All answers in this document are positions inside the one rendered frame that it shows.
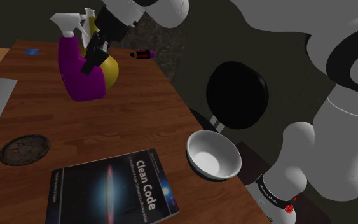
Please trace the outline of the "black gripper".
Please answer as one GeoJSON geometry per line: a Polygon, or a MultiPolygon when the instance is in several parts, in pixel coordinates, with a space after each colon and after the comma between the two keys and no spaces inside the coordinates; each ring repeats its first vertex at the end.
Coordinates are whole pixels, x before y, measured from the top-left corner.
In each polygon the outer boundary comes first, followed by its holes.
{"type": "Polygon", "coordinates": [[[81,56],[85,63],[81,68],[84,74],[90,74],[94,67],[100,66],[108,57],[108,43],[120,42],[128,32],[128,26],[116,18],[103,6],[95,19],[95,25],[99,31],[94,32],[87,48],[80,48],[81,56]]]}

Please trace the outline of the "yellow round flask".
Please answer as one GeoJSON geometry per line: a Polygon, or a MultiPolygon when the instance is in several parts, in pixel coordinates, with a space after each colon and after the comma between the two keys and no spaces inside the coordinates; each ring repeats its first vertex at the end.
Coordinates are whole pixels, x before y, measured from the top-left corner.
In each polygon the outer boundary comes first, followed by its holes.
{"type": "MultiPolygon", "coordinates": [[[[95,25],[95,10],[91,8],[85,9],[85,14],[81,15],[81,19],[84,20],[82,28],[86,31],[85,34],[81,34],[82,44],[80,44],[79,49],[81,56],[84,57],[86,54],[86,48],[90,42],[90,38],[94,33],[98,33],[99,29],[95,25]]],[[[111,88],[117,80],[119,75],[119,67],[117,61],[115,61],[111,56],[109,56],[101,65],[100,68],[104,74],[106,88],[111,88]]]]}

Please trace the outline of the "purple spray bottle white trigger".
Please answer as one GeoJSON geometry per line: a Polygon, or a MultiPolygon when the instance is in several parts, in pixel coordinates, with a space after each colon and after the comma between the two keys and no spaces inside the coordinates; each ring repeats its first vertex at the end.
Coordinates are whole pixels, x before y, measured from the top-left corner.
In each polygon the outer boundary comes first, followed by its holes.
{"type": "Polygon", "coordinates": [[[105,96],[106,84],[102,69],[81,56],[74,30],[88,35],[81,25],[82,19],[79,13],[55,13],[50,17],[62,31],[58,63],[65,88],[74,101],[91,101],[105,96]]]}

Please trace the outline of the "black and red pencil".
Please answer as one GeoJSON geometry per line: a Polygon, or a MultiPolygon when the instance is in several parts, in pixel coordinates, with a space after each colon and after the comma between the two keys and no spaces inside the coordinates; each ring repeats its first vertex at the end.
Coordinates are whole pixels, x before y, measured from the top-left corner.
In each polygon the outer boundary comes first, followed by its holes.
{"type": "Polygon", "coordinates": [[[152,59],[155,57],[155,51],[149,49],[136,50],[130,56],[136,59],[152,59]]]}

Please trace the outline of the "brown wooden desk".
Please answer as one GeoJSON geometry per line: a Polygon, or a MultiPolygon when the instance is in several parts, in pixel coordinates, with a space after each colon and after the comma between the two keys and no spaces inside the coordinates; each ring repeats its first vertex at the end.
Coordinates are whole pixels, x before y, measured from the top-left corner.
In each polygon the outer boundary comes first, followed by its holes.
{"type": "Polygon", "coordinates": [[[179,206],[161,224],[269,224],[238,178],[199,178],[186,142],[200,125],[153,60],[117,49],[120,73],[106,96],[76,102],[59,73],[55,43],[18,40],[0,62],[0,78],[16,81],[0,116],[0,149],[26,134],[51,142],[44,158],[11,167],[0,162],[0,224],[45,224],[51,171],[155,148],[179,206]],[[37,55],[26,55],[37,48],[37,55]]]}

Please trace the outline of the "dark round cracked plate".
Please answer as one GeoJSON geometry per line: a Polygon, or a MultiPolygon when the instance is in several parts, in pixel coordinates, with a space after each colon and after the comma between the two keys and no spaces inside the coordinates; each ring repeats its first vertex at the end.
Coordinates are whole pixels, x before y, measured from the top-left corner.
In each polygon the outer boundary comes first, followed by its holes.
{"type": "Polygon", "coordinates": [[[17,137],[0,150],[0,162],[10,166],[29,165],[41,160],[50,149],[50,140],[41,134],[17,137]]]}

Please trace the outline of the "dark book with galaxy cover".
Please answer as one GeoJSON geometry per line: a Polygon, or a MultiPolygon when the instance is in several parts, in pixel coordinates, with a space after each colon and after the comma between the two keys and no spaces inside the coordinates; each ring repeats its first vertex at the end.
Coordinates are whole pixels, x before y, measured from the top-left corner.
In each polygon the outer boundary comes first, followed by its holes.
{"type": "Polygon", "coordinates": [[[178,212],[151,148],[52,170],[45,224],[157,224],[178,212]]]}

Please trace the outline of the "white bowl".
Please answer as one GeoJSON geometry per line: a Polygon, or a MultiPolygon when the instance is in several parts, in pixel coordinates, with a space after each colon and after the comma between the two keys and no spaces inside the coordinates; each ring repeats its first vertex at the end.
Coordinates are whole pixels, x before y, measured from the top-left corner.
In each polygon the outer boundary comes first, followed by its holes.
{"type": "Polygon", "coordinates": [[[242,167],[237,147],[222,134],[199,130],[189,136],[186,156],[194,172],[208,181],[226,181],[242,167]]]}

